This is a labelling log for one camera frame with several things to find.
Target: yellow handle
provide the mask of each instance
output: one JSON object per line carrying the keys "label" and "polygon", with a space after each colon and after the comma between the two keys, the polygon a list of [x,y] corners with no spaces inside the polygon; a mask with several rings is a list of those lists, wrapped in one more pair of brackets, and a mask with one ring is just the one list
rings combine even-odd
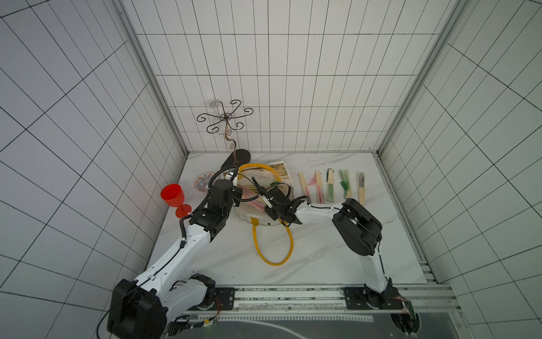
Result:
{"label": "yellow handle", "polygon": [[265,261],[266,263],[272,266],[280,266],[284,264],[285,262],[287,262],[288,259],[290,258],[290,255],[292,255],[292,252],[294,251],[294,238],[292,237],[292,232],[290,232],[290,228],[285,227],[286,231],[288,232],[288,235],[290,236],[290,251],[288,252],[288,254],[286,255],[283,261],[281,261],[280,263],[274,263],[272,261],[267,260],[266,257],[263,256],[262,252],[260,252],[260,248],[258,247],[258,237],[256,235],[256,227],[260,224],[260,222],[256,218],[250,218],[250,221],[252,223],[252,237],[254,238],[254,245],[256,246],[256,251],[258,252],[258,255],[260,256],[260,258],[262,258],[263,261]]}
{"label": "yellow handle", "polygon": [[271,173],[273,173],[275,175],[277,181],[282,182],[282,179],[280,178],[279,174],[272,167],[269,167],[268,165],[264,165],[264,164],[245,164],[245,165],[241,165],[239,167],[239,172],[244,171],[244,170],[249,169],[249,168],[263,168],[263,169],[266,169],[266,170],[270,171]]}
{"label": "yellow handle", "polygon": [[330,168],[327,170],[327,183],[333,185],[333,170]]}
{"label": "yellow handle", "polygon": [[358,195],[359,195],[359,204],[365,205],[365,188],[358,187]]}

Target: white marble surface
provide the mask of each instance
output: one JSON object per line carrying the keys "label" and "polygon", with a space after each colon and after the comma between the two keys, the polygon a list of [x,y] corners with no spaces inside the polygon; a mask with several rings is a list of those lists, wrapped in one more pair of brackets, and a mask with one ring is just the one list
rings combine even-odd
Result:
{"label": "white marble surface", "polygon": [[[180,177],[186,201],[195,208],[205,194],[193,185],[197,175],[215,172],[228,157],[222,153],[192,153]],[[357,171],[365,172],[365,208],[383,225],[380,252],[387,276],[394,284],[426,283],[407,233],[397,216],[397,211],[386,191],[384,182],[371,153],[254,153],[251,162],[270,163],[286,161],[293,177],[295,196],[301,195],[298,172],[309,177],[315,170],[325,173],[335,170],[335,203],[343,202],[343,189],[339,184],[339,169],[350,172],[353,198],[357,199]],[[315,189],[309,187],[315,200]],[[151,263],[157,260],[180,236],[175,209],[170,208]],[[263,262],[254,247],[252,225],[240,221],[232,211],[226,226],[196,260],[189,264],[184,276],[199,272],[211,277],[219,285],[241,284],[362,284],[363,274],[357,254],[343,242],[333,223],[292,225],[294,250],[282,266]],[[282,226],[258,226],[260,250],[271,261],[281,261],[289,249],[289,238]]]}

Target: white tile wall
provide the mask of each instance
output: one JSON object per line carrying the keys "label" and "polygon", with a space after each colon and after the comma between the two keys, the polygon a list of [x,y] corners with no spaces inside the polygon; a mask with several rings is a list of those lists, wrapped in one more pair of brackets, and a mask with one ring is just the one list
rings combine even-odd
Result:
{"label": "white tile wall", "polygon": [[541,7],[473,0],[382,155],[475,339],[542,329]]}
{"label": "white tile wall", "polygon": [[91,338],[146,263],[183,153],[110,0],[6,0],[0,16],[2,337]]}
{"label": "white tile wall", "polygon": [[454,4],[123,2],[193,151],[227,149],[206,135],[208,120],[195,120],[213,98],[254,108],[236,133],[242,148],[377,149]]}

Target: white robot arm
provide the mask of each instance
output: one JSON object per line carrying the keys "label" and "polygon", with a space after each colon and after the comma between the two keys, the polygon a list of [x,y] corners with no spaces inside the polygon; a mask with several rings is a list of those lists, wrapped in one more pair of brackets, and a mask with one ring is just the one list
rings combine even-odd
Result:
{"label": "white robot arm", "polygon": [[[183,236],[177,240],[153,265],[132,282],[123,279],[113,289],[107,330],[121,339],[159,338],[167,325],[174,324],[179,316],[191,307],[210,307],[215,300],[214,280],[201,274],[177,285],[189,262],[224,227],[232,206],[239,205],[242,190],[234,186],[236,167],[228,179],[211,178],[209,191],[193,213],[180,220]],[[388,298],[394,297],[395,288],[384,275],[377,244],[381,241],[382,225],[356,200],[347,199],[342,204],[311,205],[304,197],[290,200],[274,187],[265,190],[253,178],[260,195],[266,200],[266,213],[273,219],[286,223],[332,222],[348,247],[361,260],[367,300],[378,308]]]}

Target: decorative plate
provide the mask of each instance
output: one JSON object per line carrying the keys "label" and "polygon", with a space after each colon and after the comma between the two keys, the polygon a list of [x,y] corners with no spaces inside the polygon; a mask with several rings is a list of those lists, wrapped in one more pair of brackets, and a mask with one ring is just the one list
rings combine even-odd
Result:
{"label": "decorative plate", "polygon": [[209,190],[209,181],[213,175],[213,172],[201,173],[196,180],[194,180],[194,187],[200,192],[207,192]]}

